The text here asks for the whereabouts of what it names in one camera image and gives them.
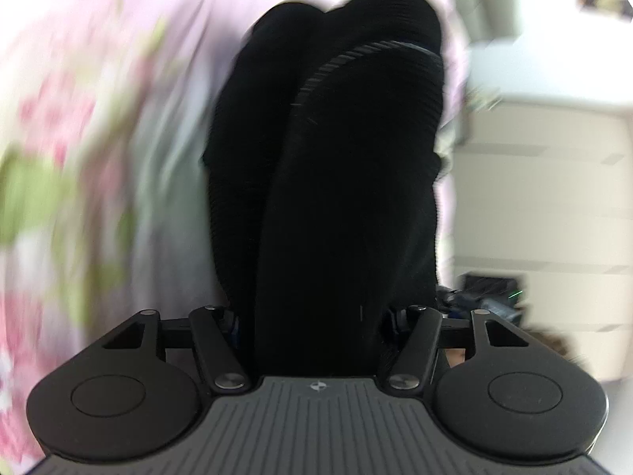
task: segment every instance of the black fabric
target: black fabric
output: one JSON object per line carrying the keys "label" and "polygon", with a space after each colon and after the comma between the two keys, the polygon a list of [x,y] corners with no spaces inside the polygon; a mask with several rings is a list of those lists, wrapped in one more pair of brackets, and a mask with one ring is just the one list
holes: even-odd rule
{"label": "black fabric", "polygon": [[386,308],[433,304],[440,48],[425,0],[351,0],[275,7],[240,53],[204,160],[218,278],[247,336],[254,307],[262,373],[377,373]]}
{"label": "black fabric", "polygon": [[[308,65],[382,40],[439,55],[438,18],[425,0],[352,0],[326,14]],[[334,69],[294,108],[260,243],[263,372],[375,373],[385,309],[434,301],[443,77],[435,56],[381,50]]]}
{"label": "black fabric", "polygon": [[273,7],[255,23],[218,98],[203,156],[216,272],[241,316],[247,344],[270,182],[307,41],[323,15],[315,7],[289,2]]}

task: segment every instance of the metal screw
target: metal screw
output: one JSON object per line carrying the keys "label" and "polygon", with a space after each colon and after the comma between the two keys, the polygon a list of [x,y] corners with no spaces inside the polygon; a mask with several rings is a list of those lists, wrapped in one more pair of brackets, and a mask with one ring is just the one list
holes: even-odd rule
{"label": "metal screw", "polygon": [[238,390],[244,387],[246,379],[239,373],[224,373],[215,379],[215,385],[221,390]]}
{"label": "metal screw", "polygon": [[415,375],[392,375],[389,377],[389,385],[395,390],[414,390],[420,385],[420,379]]}

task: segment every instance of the circular cap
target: circular cap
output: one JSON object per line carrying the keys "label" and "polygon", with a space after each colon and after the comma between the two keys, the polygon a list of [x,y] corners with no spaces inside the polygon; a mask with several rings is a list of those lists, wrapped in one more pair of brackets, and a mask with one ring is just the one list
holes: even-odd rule
{"label": "circular cap", "polygon": [[524,414],[539,414],[555,408],[563,398],[554,380],[536,373],[508,373],[493,380],[488,394],[500,407]]}
{"label": "circular cap", "polygon": [[245,383],[246,380],[239,373],[224,373],[215,379],[215,385],[221,390],[238,390]]}
{"label": "circular cap", "polygon": [[389,385],[395,390],[414,390],[420,385],[420,379],[408,374],[392,375],[389,377]]}
{"label": "circular cap", "polygon": [[103,375],[85,380],[71,396],[77,410],[97,418],[121,416],[145,399],[145,386],[132,377]]}

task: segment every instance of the gray ribbed plate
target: gray ribbed plate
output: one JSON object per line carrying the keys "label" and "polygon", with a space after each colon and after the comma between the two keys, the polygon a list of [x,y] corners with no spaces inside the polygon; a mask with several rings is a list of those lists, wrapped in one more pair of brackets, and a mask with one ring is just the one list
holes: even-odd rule
{"label": "gray ribbed plate", "polygon": [[518,467],[446,438],[417,400],[369,379],[269,377],[218,399],[181,442],[143,460],[83,465],[49,457],[32,475],[604,475],[587,457]]}

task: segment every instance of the floral bedsheet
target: floral bedsheet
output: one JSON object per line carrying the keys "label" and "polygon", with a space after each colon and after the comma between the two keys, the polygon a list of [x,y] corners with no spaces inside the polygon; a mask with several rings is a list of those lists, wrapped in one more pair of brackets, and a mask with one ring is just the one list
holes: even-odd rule
{"label": "floral bedsheet", "polygon": [[[143,308],[223,298],[199,158],[231,60],[281,1],[0,0],[0,474],[42,456],[25,404],[43,376]],[[432,1],[447,122],[466,39]]]}

